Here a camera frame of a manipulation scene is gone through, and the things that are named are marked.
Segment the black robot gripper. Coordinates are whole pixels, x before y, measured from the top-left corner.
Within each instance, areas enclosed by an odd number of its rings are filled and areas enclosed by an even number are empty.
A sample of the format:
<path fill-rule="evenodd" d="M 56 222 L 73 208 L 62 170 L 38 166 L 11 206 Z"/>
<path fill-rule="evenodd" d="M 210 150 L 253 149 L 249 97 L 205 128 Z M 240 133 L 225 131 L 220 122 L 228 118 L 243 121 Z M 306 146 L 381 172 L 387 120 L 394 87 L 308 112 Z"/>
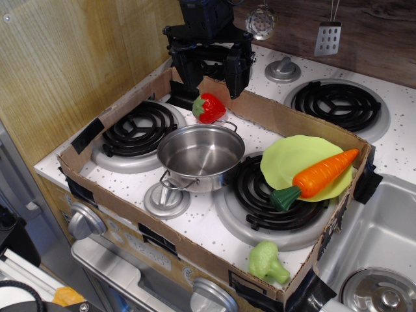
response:
<path fill-rule="evenodd" d="M 253 35 L 234 25 L 233 9 L 241 4 L 242 1 L 179 2 L 183 24 L 166 26 L 162 32 L 168 37 L 173 65 L 187 88 L 197 88 L 203 80 L 201 60 L 193 48 L 214 43 L 233 44 L 223 62 L 230 98 L 237 99 L 248 86 Z M 175 41 L 183 49 L 175 48 Z"/>

